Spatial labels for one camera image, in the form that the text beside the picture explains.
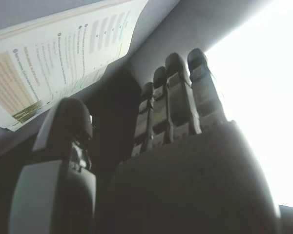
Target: book page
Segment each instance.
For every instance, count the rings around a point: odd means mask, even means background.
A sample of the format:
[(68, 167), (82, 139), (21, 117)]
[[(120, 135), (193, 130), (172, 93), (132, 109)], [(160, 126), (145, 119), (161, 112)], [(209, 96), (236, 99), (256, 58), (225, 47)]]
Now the book page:
[(126, 55), (147, 0), (105, 0), (0, 32), (0, 127), (17, 130)]

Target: bright white light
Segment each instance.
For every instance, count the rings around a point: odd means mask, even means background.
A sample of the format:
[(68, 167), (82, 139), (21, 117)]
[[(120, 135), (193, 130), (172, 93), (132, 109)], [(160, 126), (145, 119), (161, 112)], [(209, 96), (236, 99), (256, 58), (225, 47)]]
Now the bright white light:
[(293, 206), (293, 0), (278, 0), (206, 52), (274, 200)]

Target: white page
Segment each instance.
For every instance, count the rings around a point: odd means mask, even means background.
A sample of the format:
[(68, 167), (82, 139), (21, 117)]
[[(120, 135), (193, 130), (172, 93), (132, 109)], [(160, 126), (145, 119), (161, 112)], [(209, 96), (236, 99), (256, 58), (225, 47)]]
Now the white page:
[(0, 126), (15, 130), (46, 103), (96, 82), (128, 52), (146, 3), (106, 0), (0, 31)]

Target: open book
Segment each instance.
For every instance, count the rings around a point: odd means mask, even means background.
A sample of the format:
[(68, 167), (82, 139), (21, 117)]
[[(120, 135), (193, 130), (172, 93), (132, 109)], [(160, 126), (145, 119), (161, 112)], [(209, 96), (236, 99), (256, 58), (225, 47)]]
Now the open book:
[(129, 50), (148, 0), (104, 0), (0, 30), (0, 127), (12, 131), (98, 81)]

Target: book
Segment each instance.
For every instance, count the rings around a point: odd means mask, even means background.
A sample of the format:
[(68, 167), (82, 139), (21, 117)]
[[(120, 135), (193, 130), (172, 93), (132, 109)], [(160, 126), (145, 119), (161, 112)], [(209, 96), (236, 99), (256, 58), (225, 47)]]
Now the book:
[(0, 30), (0, 127), (16, 131), (125, 56), (148, 0), (104, 0)]

